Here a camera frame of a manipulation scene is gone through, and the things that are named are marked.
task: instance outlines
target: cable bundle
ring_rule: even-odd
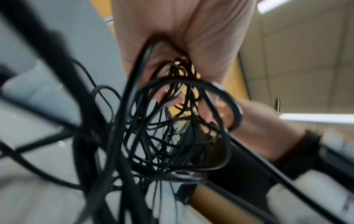
[[[112,190],[122,190],[119,223],[124,223],[125,211],[127,210],[131,213],[133,223],[158,222],[153,217],[151,210],[145,202],[145,194],[148,190],[148,186],[154,181],[159,181],[160,186],[161,181],[183,183],[200,182],[207,186],[212,186],[210,183],[204,181],[202,173],[208,170],[219,169],[228,162],[230,159],[230,143],[244,150],[267,170],[275,180],[284,185],[315,211],[334,223],[345,223],[340,217],[332,214],[303,194],[294,186],[291,180],[272,164],[239,143],[235,138],[229,136],[229,131],[237,128],[241,122],[242,112],[237,106],[237,103],[228,93],[218,86],[198,79],[196,72],[192,72],[192,64],[188,60],[188,56],[166,37],[154,36],[148,39],[136,59],[121,97],[109,86],[96,86],[94,90],[89,93],[74,69],[74,63],[79,66],[80,63],[75,60],[73,63],[72,58],[68,55],[68,52],[64,49],[62,44],[53,38],[51,33],[47,31],[24,2],[21,0],[0,1],[0,12],[2,12],[9,23],[24,37],[27,43],[35,49],[38,55],[45,60],[55,72],[57,78],[66,86],[68,92],[80,107],[83,121],[81,126],[77,127],[1,95],[3,100],[65,127],[65,130],[57,135],[32,142],[17,150],[11,149],[4,142],[0,141],[1,157],[9,156],[15,162],[45,180],[82,190],[86,198],[86,206],[79,215],[76,223],[82,223],[88,217],[92,217],[95,223],[116,223],[112,212],[109,210],[104,200],[107,193]],[[139,84],[144,68],[147,65],[155,45],[160,41],[170,43],[181,57],[177,58],[176,61],[163,62],[154,72],[150,82],[140,88]],[[168,76],[157,78],[158,73],[165,66],[169,66]],[[155,104],[151,112],[148,112],[148,105],[154,94],[164,85],[169,85],[170,87],[167,94],[159,103]],[[180,113],[172,116],[166,109],[166,106],[177,97],[184,86],[187,88],[185,102],[176,106],[180,110]],[[115,115],[112,113],[111,122],[106,122],[94,102],[94,97],[97,94],[101,94],[101,89],[111,90],[121,101],[118,112]],[[194,89],[198,91],[198,97],[194,94]],[[232,110],[234,122],[230,127],[224,127],[222,119],[211,101],[209,95],[211,93],[219,96]],[[198,115],[197,102],[200,100],[205,100],[213,114],[215,123],[206,123]],[[191,115],[182,116],[186,111],[189,111]],[[157,123],[153,122],[155,116],[159,116]],[[171,142],[171,138],[175,134],[173,124],[180,120],[188,120],[190,122],[193,135],[195,135],[195,130],[198,125],[204,125],[222,138],[225,150],[224,160],[215,166],[188,164],[190,154],[186,152],[186,147],[193,148],[196,145],[203,146],[210,144],[210,141],[192,142],[190,145],[185,144],[185,142],[181,142],[177,145],[173,144]],[[161,139],[155,136],[158,129],[164,129]],[[128,140],[133,134],[135,137],[133,138],[132,145],[129,146]],[[51,144],[72,136],[74,136],[73,155],[76,172],[80,181],[79,185],[57,179],[36,168],[21,156],[21,153],[30,151],[36,147]],[[161,144],[160,147],[157,147],[154,141],[159,142]],[[139,144],[141,144],[144,151],[144,158],[136,155]],[[99,159],[97,158],[98,147],[103,149],[107,155],[103,169],[101,169]],[[169,152],[166,149],[167,147],[171,147],[173,150]],[[118,176],[113,176],[114,171],[118,172]],[[135,183],[134,177],[139,179],[138,183]],[[115,186],[113,184],[118,178],[121,179],[123,183],[122,186]],[[276,221],[265,217],[255,209],[249,208],[249,210],[268,223],[276,223]]]

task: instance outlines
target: ceiling light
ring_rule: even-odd
[[[281,114],[279,117],[288,121],[354,124],[354,114]]]
[[[291,0],[263,0],[257,4],[258,11],[262,14],[269,12]]]

